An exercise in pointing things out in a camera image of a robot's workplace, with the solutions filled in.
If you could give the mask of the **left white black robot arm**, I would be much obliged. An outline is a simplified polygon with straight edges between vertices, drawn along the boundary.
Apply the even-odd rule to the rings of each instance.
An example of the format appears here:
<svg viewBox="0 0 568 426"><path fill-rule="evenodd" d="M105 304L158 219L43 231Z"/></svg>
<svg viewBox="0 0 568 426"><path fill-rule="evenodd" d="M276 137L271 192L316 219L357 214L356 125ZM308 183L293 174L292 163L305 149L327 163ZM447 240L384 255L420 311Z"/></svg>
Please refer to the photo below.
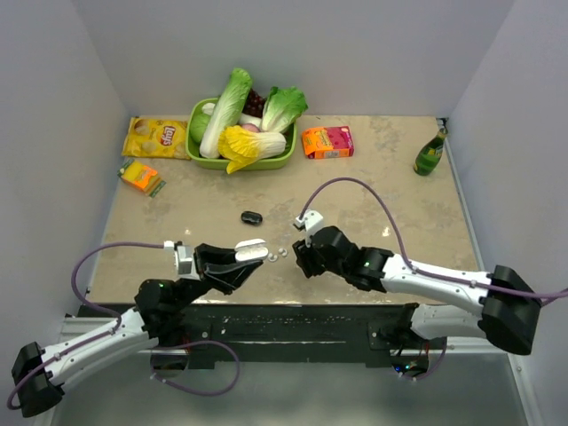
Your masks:
<svg viewBox="0 0 568 426"><path fill-rule="evenodd" d="M184 310L212 289L230 295L268 257L262 239L241 241L229 249L208 244L192 248L180 241L156 247L174 256L177 280L145 280L134 306L123 314L85 301L85 306L110 319L64 343L23 346L12 367L9 409L21 411L25 418L42 414L62 400L72 381L100 367L140 350L176 349L184 337Z"/></svg>

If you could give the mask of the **black earbud charging case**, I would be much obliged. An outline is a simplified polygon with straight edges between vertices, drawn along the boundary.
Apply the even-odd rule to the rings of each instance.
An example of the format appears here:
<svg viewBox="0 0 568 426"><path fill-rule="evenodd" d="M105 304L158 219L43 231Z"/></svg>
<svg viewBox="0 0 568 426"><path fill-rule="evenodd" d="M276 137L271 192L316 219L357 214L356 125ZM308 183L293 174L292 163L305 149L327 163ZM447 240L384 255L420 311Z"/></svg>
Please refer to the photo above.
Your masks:
<svg viewBox="0 0 568 426"><path fill-rule="evenodd" d="M254 211L243 211L241 213L241 222L246 225L258 226L263 223L263 216Z"/></svg>

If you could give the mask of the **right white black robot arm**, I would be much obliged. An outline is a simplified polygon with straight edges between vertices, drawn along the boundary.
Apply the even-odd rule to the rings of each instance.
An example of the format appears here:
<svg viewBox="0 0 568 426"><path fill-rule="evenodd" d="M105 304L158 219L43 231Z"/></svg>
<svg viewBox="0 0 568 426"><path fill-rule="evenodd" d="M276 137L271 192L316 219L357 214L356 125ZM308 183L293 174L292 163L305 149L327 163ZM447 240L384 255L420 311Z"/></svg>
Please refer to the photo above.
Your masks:
<svg viewBox="0 0 568 426"><path fill-rule="evenodd" d="M529 355L542 302L509 267L461 272L436 267L424 271L382 248L358 247L335 226L326 226L293 245L296 263L311 278L331 272L353 287L433 300L406 308L395 327L398 343L416 348L442 337L483 338L496 348Z"/></svg>

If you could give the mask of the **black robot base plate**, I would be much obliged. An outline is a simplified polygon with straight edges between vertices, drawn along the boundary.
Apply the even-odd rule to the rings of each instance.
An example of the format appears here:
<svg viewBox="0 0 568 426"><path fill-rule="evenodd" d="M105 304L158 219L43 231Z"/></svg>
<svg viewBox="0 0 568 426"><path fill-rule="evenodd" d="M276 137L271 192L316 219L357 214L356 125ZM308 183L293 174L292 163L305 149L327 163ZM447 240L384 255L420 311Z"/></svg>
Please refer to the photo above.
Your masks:
<svg viewBox="0 0 568 426"><path fill-rule="evenodd" d="M177 345L191 369L243 362L349 363L420 375L433 344L399 339L407 305L191 304Z"/></svg>

